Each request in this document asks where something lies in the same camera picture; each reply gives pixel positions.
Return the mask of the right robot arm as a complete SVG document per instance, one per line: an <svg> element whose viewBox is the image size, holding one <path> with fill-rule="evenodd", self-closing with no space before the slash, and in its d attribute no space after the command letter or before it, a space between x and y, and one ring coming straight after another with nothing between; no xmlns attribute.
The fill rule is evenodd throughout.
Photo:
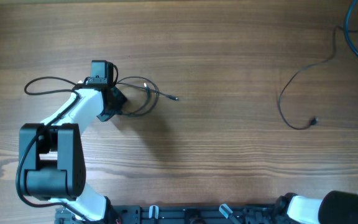
<svg viewBox="0 0 358 224"><path fill-rule="evenodd" d="M296 223L358 224L358 192L333 190L322 199L291 194L282 196L276 201L273 214Z"/></svg>

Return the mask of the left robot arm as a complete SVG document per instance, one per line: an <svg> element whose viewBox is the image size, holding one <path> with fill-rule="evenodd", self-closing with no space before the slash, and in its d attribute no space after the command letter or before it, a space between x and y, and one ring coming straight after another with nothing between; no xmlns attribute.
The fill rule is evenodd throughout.
<svg viewBox="0 0 358 224"><path fill-rule="evenodd" d="M116 88L117 67L93 60L91 75L69 89L70 99L40 123L19 131L16 192L28 206L61 206L78 223L120 223L110 199L86 183L81 135L92 120L121 114L126 97Z"/></svg>

